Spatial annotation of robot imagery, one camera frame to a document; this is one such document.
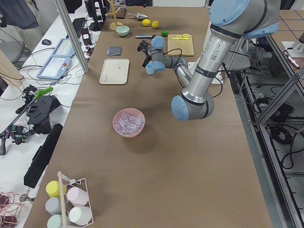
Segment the white cup rack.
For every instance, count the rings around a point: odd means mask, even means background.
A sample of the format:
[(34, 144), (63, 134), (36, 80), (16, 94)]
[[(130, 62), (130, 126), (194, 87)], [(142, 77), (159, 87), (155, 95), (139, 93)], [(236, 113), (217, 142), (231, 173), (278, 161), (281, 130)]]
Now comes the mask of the white cup rack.
[(86, 228), (94, 223), (86, 178), (72, 179), (58, 172), (64, 228)]

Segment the grey cup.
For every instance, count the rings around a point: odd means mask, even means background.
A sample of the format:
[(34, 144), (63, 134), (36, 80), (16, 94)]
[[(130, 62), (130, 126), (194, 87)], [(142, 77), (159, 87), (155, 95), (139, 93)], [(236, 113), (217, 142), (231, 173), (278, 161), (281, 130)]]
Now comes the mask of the grey cup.
[(62, 213), (60, 198), (49, 198), (45, 203), (46, 211), (51, 215), (59, 215)]

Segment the steel muddler black tip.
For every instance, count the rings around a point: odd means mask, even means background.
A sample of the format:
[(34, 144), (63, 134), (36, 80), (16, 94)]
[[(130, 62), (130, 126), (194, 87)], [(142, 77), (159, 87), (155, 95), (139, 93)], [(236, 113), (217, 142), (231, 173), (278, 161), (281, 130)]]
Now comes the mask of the steel muddler black tip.
[(154, 38), (156, 35), (136, 35), (135, 38), (136, 39), (152, 39)]

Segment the yellow lemon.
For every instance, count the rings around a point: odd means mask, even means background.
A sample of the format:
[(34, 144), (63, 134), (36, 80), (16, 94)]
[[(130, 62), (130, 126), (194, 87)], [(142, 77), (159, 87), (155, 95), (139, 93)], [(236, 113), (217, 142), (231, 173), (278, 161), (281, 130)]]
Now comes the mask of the yellow lemon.
[(151, 24), (151, 21), (149, 19), (144, 19), (142, 21), (142, 25), (145, 26), (145, 27), (149, 26), (150, 24)]
[(155, 20), (152, 22), (151, 26), (152, 26), (152, 28), (157, 29), (159, 27), (159, 22)]

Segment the mint green bowl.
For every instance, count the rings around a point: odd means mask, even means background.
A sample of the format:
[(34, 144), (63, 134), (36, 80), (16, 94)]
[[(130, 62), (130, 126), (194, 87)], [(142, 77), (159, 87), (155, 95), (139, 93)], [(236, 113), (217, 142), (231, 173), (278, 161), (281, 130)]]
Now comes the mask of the mint green bowl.
[(125, 37), (129, 34), (130, 32), (130, 28), (128, 26), (124, 26), (124, 25), (121, 25), (121, 26), (118, 26), (116, 29), (115, 29), (116, 33), (121, 36), (121, 37)]

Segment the green lime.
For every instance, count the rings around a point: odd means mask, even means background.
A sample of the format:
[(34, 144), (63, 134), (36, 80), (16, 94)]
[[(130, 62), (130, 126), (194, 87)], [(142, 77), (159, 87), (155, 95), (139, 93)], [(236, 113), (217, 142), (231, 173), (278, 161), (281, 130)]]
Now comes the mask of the green lime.
[(163, 30), (162, 32), (161, 32), (161, 35), (163, 36), (163, 37), (167, 37), (168, 36), (168, 31), (167, 30)]

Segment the grey folded cloth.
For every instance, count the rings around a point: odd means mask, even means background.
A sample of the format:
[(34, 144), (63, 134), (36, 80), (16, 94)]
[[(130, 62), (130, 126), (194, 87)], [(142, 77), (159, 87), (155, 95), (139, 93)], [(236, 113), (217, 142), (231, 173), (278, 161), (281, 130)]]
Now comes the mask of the grey folded cloth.
[(122, 47), (116, 46), (116, 47), (109, 47), (107, 50), (108, 56), (120, 56), (122, 54)]

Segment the cream rabbit tray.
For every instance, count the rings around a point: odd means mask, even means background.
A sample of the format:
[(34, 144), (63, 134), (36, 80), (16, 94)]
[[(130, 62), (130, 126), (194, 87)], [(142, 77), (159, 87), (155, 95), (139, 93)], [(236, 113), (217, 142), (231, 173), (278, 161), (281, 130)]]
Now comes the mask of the cream rabbit tray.
[(103, 63), (99, 83), (102, 85), (124, 85), (129, 71), (128, 59), (106, 59)]

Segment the wooden cutting board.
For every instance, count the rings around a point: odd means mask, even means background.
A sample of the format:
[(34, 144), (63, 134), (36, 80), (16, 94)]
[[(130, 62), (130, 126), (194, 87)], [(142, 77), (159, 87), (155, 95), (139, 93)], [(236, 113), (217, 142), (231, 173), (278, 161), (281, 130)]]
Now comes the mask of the wooden cutting board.
[(192, 42), (192, 35), (189, 36), (189, 40), (173, 40), (177, 34), (169, 34), (167, 38), (167, 55), (183, 57), (193, 57), (194, 48)]

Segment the black keyboard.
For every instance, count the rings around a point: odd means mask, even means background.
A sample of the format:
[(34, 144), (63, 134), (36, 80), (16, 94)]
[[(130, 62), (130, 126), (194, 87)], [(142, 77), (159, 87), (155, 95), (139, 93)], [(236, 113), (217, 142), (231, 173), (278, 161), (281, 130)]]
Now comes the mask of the black keyboard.
[(72, 22), (73, 28), (78, 38), (81, 36), (81, 30), (84, 28), (85, 22), (85, 18), (76, 18)]

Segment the teach pendant far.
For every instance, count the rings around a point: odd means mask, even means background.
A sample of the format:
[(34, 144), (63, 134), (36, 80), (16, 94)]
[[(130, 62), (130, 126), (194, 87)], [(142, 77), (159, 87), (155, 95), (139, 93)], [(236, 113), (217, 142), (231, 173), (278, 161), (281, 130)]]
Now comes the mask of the teach pendant far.
[(75, 51), (70, 39), (60, 39), (52, 54), (56, 56), (72, 57), (75, 54)]

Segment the teach pendant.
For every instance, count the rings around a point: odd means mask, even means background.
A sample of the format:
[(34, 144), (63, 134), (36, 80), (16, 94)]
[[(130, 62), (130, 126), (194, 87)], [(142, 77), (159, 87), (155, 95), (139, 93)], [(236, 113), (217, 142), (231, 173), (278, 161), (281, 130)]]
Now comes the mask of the teach pendant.
[(64, 76), (70, 64), (70, 57), (51, 56), (39, 71), (37, 78), (42, 80), (57, 81)]
[(75, 51), (70, 39), (60, 39), (52, 54), (56, 56), (72, 57), (75, 54)]

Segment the teach pendant near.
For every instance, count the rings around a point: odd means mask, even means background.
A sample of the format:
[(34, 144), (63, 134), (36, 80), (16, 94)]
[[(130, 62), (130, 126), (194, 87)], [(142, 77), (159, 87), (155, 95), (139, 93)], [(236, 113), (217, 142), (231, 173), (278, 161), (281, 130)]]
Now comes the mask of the teach pendant near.
[(70, 57), (51, 56), (39, 71), (37, 78), (42, 80), (57, 81), (64, 76), (70, 64)]

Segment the black computer mouse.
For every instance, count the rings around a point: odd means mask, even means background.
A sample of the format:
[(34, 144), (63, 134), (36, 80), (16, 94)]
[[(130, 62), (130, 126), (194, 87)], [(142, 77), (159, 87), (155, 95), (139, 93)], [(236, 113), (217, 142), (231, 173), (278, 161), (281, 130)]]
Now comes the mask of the black computer mouse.
[(52, 42), (51, 42), (51, 40), (49, 40), (49, 39), (43, 39), (43, 40), (41, 41), (41, 44), (42, 44), (42, 45), (46, 45), (46, 46), (50, 46), (50, 45), (52, 44)]

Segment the black long bar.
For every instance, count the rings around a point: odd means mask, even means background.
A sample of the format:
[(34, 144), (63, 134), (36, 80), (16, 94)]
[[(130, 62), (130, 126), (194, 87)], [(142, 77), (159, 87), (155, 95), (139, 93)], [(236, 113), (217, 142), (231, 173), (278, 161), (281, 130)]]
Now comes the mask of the black long bar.
[(36, 187), (43, 171), (49, 164), (62, 129), (63, 126), (61, 124), (55, 124), (44, 143), (37, 150), (29, 169), (24, 176), (23, 183), (25, 186), (33, 189)]

